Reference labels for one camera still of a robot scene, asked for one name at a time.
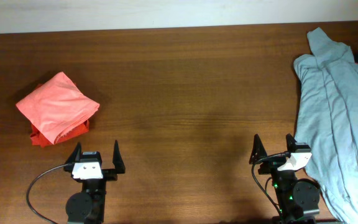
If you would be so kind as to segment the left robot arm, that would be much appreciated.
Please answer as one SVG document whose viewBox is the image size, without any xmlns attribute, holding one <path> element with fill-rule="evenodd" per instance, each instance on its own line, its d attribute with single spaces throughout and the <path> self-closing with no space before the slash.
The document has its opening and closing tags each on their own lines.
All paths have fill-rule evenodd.
<svg viewBox="0 0 358 224">
<path fill-rule="evenodd" d="M 82 184 L 81 191 L 67 200 L 65 210 L 68 223 L 104 222 L 106 183 L 117 181 L 117 176 L 126 172 L 117 141 L 114 143 L 112 157 L 114 167 L 103 169 L 102 163 L 100 152 L 83 152 L 80 143 L 66 160 L 63 170 L 69 172 L 73 180 Z"/>
</svg>

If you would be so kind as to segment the light blue t-shirt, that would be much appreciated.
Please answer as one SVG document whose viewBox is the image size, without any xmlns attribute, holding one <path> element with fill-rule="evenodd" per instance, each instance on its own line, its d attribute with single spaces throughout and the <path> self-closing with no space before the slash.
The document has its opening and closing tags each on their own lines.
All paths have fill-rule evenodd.
<svg viewBox="0 0 358 224">
<path fill-rule="evenodd" d="M 311 147 L 305 170 L 329 211 L 358 223 L 358 64 L 348 45 L 322 29 L 307 38 L 311 52 L 293 63 L 301 83 L 295 138 Z"/>
</svg>

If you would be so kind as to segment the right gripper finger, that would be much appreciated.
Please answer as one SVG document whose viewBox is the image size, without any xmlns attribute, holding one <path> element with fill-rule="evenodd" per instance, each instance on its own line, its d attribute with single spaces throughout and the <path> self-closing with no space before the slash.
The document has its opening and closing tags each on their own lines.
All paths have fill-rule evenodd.
<svg viewBox="0 0 358 224">
<path fill-rule="evenodd" d="M 286 142 L 287 142 L 287 151 L 295 152 L 296 151 L 296 140 L 291 134 L 286 135 Z"/>
<path fill-rule="evenodd" d="M 249 164 L 260 164 L 267 157 L 266 150 L 258 134 L 254 135 Z"/>
</svg>

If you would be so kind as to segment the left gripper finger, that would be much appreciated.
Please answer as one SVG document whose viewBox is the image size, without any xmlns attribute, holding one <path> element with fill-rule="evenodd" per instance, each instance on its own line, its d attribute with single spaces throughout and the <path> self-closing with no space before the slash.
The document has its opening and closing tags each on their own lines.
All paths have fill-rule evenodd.
<svg viewBox="0 0 358 224">
<path fill-rule="evenodd" d="M 126 167 L 124 164 L 124 161 L 122 159 L 120 150 L 119 150 L 119 143 L 117 140 L 114 142 L 114 149 L 113 149 L 113 157 L 112 157 L 112 163 L 114 165 L 114 169 L 116 173 L 125 173 Z"/>
<path fill-rule="evenodd" d="M 70 154 L 68 159 L 65 161 L 65 164 L 74 164 L 74 163 L 78 162 L 81 157 L 81 152 L 82 152 L 81 143 L 78 142 L 77 145 L 75 146 L 73 152 Z"/>
</svg>

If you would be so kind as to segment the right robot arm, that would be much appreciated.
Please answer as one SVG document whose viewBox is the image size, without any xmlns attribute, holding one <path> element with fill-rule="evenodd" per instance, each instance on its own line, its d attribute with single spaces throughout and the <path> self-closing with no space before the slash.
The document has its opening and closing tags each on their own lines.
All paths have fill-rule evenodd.
<svg viewBox="0 0 358 224">
<path fill-rule="evenodd" d="M 296 141 L 291 134 L 286 135 L 286 143 L 286 151 L 268 155 L 259 135 L 254 135 L 249 159 L 252 178 L 278 213 L 272 223 L 316 223 L 320 186 L 311 179 L 296 177 L 296 172 L 311 159 L 311 148 L 305 142 Z M 258 181 L 257 174 L 270 176 L 268 180 L 272 181 L 276 200 Z"/>
</svg>

